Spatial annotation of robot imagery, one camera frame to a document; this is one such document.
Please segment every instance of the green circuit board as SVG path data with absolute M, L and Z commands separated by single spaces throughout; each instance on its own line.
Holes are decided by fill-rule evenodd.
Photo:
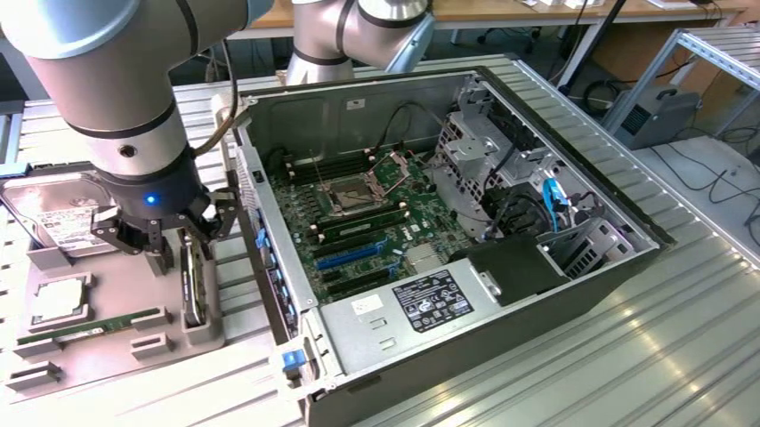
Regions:
M 302 185 L 294 185 L 293 178 L 273 177 L 274 195 L 295 250 L 322 303 L 417 274 L 405 256 L 409 249 L 428 244 L 446 262 L 456 251 L 473 245 L 436 193 L 424 162 L 406 156 L 408 176 L 400 183 L 404 172 L 400 163 L 389 160 L 390 153 L 377 155 L 380 163 L 371 170 L 374 181 L 366 172 L 326 179 L 330 176 L 326 167 L 317 173 L 318 181 Z M 374 191 L 370 182 L 380 185 Z M 363 244 L 327 255 L 319 253 L 354 240 Z M 319 263 L 333 257 L 350 256 L 363 250 L 374 252 L 373 247 L 377 253 L 371 256 L 318 268 Z

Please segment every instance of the computer component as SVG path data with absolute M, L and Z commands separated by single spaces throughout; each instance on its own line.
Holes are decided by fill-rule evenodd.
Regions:
M 617 99 L 621 100 L 628 92 L 621 92 Z M 684 91 L 675 85 L 653 85 L 641 93 L 616 138 L 629 149 L 645 149 L 671 142 L 688 126 L 700 104 L 697 93 Z
M 270 361 L 310 425 L 354 423 L 584 314 L 673 243 L 484 68 L 243 95 Z
M 74 258 L 115 250 L 91 234 L 91 213 L 112 198 L 90 163 L 42 165 L 0 181 L 0 200 L 38 248 Z

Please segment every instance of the white sticker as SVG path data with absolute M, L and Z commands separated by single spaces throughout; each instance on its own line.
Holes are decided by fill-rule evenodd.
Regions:
M 357 316 L 361 316 L 362 314 L 382 308 L 381 296 L 378 294 L 373 294 L 361 300 L 355 300 L 351 303 L 351 306 L 354 307 Z
M 50 238 L 64 251 L 92 247 L 103 243 L 91 234 L 91 212 L 94 208 L 95 206 L 75 207 L 39 214 L 38 218 Z
M 346 109 L 347 110 L 353 110 L 353 109 L 363 109 L 365 108 L 365 100 L 351 100 L 346 102 Z

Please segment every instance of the blue latch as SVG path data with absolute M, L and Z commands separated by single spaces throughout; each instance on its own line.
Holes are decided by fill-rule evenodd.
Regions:
M 283 353 L 283 371 L 291 371 L 306 364 L 303 350 L 293 350 Z

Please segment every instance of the screw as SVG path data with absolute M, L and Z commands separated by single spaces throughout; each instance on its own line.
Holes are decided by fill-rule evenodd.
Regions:
M 134 157 L 134 155 L 138 154 L 138 149 L 132 145 L 123 145 L 119 147 L 118 151 L 122 157 L 127 158 Z

